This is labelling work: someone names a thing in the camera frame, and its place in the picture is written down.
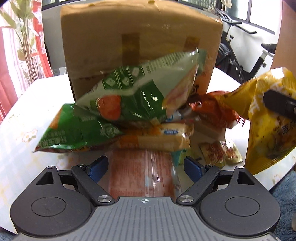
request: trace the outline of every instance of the window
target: window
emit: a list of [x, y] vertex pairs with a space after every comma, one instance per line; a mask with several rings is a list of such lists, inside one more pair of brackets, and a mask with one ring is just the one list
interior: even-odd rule
[[281, 18], [280, 12], [279, 0], [252, 1], [250, 22], [275, 32]]
[[275, 34], [281, 21], [281, 0], [232, 0], [226, 13]]
[[188, 2], [196, 6], [199, 6], [200, 8], [210, 8], [216, 7], [217, 0], [180, 0], [179, 2]]
[[75, 2], [79, 0], [42, 0], [42, 10], [62, 4], [62, 2]]
[[229, 16], [247, 20], [249, 0], [232, 0], [232, 7], [226, 10]]

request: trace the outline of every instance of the floral tablecloth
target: floral tablecloth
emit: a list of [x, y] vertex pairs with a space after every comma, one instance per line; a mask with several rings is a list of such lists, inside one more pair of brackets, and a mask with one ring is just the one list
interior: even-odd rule
[[[208, 91], [232, 91], [238, 86], [235, 80], [215, 68]], [[58, 169], [70, 169], [78, 163], [89, 164], [103, 154], [101, 151], [33, 153], [61, 106], [73, 102], [68, 75], [39, 79], [21, 96], [0, 125], [0, 227], [16, 233], [9, 216], [10, 206], [45, 167], [54, 165]], [[244, 127], [237, 125], [226, 132], [243, 157], [247, 151], [249, 127], [247, 121]], [[293, 167], [295, 156], [294, 150], [255, 177], [269, 190]]]
[[47, 166], [70, 169], [102, 152], [45, 153], [34, 148], [64, 103], [73, 103], [68, 75], [36, 80], [0, 125], [0, 227], [16, 233], [9, 217], [18, 195]]

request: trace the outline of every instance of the packing tape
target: packing tape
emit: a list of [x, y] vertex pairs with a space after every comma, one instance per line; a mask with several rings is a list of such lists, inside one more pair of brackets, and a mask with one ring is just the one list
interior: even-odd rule
[[200, 39], [193, 36], [188, 36], [185, 40], [184, 52], [195, 51], [200, 43]]
[[140, 33], [121, 35], [122, 65], [138, 65], [140, 62]]

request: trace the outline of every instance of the exercise bike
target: exercise bike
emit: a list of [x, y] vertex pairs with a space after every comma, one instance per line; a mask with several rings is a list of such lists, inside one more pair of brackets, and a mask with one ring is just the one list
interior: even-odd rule
[[222, 32], [221, 43], [219, 46], [215, 67], [221, 69], [223, 72], [242, 84], [245, 81], [254, 78], [261, 66], [264, 68], [266, 67], [264, 60], [267, 55], [271, 56], [272, 59], [274, 58], [277, 44], [262, 43], [261, 46], [264, 48], [264, 50], [262, 51], [261, 56], [258, 58], [251, 72], [249, 73], [243, 70], [243, 66], [239, 64], [235, 53], [230, 46], [230, 42], [232, 39], [234, 39], [234, 37], [230, 35], [229, 39], [227, 39], [227, 35], [232, 26], [238, 27], [248, 34], [256, 34], [257, 31], [250, 32], [240, 26], [240, 24], [242, 24], [241, 21], [231, 19], [228, 14], [219, 9], [216, 9], [216, 11], [221, 20], [227, 24], [227, 30]]

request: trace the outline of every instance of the small snack packet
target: small snack packet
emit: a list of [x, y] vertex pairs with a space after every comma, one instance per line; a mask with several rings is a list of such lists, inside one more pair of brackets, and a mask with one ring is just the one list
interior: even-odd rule
[[226, 150], [226, 159], [227, 164], [235, 164], [243, 161], [243, 157], [237, 149], [236, 145], [232, 140], [226, 140], [223, 142]]
[[232, 140], [216, 141], [213, 144], [202, 143], [200, 149], [207, 164], [220, 168], [243, 161], [243, 157]]
[[202, 143], [199, 146], [208, 165], [214, 165], [219, 168], [225, 166], [226, 150], [221, 142], [217, 141], [213, 144]]

